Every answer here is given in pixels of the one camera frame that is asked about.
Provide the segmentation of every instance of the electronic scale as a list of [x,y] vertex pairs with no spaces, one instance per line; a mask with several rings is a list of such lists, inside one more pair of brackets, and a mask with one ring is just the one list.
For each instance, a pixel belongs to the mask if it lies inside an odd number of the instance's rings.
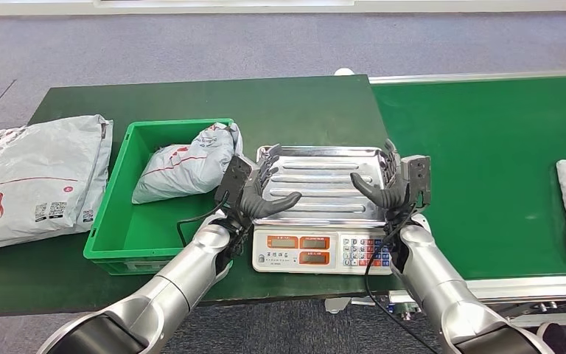
[[[269,147],[257,152],[259,161]],[[385,237],[385,213],[357,191],[350,173],[385,187],[387,156],[377,147],[282,147],[278,170],[263,190],[273,200],[300,192],[291,209],[255,220],[252,263],[257,271],[364,274]],[[421,215],[415,219],[427,227]],[[387,248],[370,274],[391,274]]]

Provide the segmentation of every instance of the barcode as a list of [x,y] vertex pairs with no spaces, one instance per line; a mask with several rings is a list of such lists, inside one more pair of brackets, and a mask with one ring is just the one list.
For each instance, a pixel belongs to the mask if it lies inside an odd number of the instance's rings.
[[83,210],[83,222],[89,223],[94,220],[94,210]]
[[38,204],[35,206],[35,222],[46,219],[46,203]]
[[66,210],[65,201],[54,201],[49,207],[49,219],[62,218]]

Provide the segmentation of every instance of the floor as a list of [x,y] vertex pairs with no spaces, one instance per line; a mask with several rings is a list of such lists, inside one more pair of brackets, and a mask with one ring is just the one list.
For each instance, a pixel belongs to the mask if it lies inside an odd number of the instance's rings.
[[[52,86],[566,70],[566,13],[0,18],[0,128]],[[0,354],[34,353],[75,315],[0,318]],[[435,342],[423,319],[410,326]],[[165,353],[424,353],[377,309],[317,300],[198,308]]]

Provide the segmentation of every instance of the green plastic crate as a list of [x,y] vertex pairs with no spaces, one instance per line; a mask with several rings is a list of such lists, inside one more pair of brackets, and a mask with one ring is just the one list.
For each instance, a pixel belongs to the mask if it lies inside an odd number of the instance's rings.
[[[181,249],[176,223],[215,206],[214,193],[133,205],[131,195],[152,154],[171,144],[189,144],[200,131],[232,119],[134,122],[127,128],[83,256],[112,275],[154,274]],[[189,242],[200,223],[186,223]]]

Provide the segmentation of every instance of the robotic arm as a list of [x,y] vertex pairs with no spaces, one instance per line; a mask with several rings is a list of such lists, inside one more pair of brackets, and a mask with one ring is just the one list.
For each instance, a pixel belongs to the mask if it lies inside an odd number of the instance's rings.
[[207,291],[227,275],[242,251],[253,218],[289,209],[298,192],[277,201],[261,198],[276,149],[254,166],[243,157],[229,163],[215,199],[225,218],[198,230],[175,258],[135,293],[100,311],[74,320],[50,336],[38,354],[159,353]]
[[[394,154],[391,142],[385,146]],[[430,203],[430,158],[402,159],[401,172],[385,190],[352,173],[353,185],[387,211],[385,231],[394,238],[389,249],[391,270],[427,314],[439,333],[445,353],[553,353],[533,333],[515,327],[483,305],[435,244],[435,239],[411,217]]]
[[[392,182],[388,188],[373,187],[355,173],[351,174],[352,183],[386,210],[385,231],[394,236],[391,269],[428,315],[443,350],[460,354],[553,353],[539,337],[513,326],[479,302],[431,233],[411,218],[430,203],[430,159],[410,156],[401,161],[391,142],[386,147],[392,156],[392,163],[385,166]],[[271,167],[277,148],[273,147],[259,166],[234,156],[215,196],[225,205],[226,216],[199,230],[192,242],[138,291],[64,325],[38,354],[159,353],[205,293],[228,273],[252,220],[289,209],[301,197],[295,192],[278,201],[261,198],[263,186],[276,172]]]

